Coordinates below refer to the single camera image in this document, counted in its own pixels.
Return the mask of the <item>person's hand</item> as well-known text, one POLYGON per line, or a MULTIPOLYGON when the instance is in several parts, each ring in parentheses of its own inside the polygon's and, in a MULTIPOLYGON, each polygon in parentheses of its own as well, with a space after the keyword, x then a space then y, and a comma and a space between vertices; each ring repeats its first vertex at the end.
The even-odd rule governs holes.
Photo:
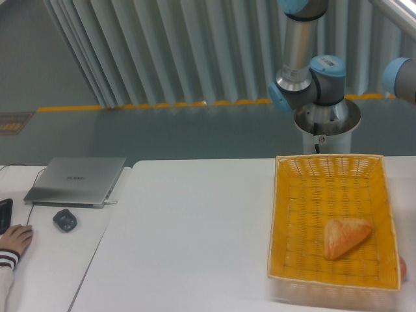
POLYGON ((21 224, 9 227, 1 237, 1 250, 15 252, 22 256, 33 240, 32 228, 31 225, 21 224))

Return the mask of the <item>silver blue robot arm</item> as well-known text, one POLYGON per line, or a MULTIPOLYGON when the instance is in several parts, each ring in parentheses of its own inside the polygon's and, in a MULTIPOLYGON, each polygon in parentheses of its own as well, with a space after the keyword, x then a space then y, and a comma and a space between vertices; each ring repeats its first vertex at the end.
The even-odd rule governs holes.
MULTIPOLYGON (((370 1, 389 20, 415 40, 415 1, 370 1)), ((345 64, 334 56, 312 58, 318 20, 329 1, 278 1, 288 18, 282 66, 268 86, 272 102, 281 111, 310 103, 328 107, 345 98, 345 64)), ((390 94, 415 104, 415 60, 396 58, 383 73, 390 94)))

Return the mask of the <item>white striped sleeve forearm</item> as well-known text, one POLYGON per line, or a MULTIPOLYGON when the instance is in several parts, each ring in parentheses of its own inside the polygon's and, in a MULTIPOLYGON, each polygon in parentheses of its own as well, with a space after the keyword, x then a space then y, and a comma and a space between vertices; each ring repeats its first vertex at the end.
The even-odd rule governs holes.
POLYGON ((19 261, 19 253, 1 248, 1 312, 5 311, 8 294, 14 282, 14 269, 19 261))

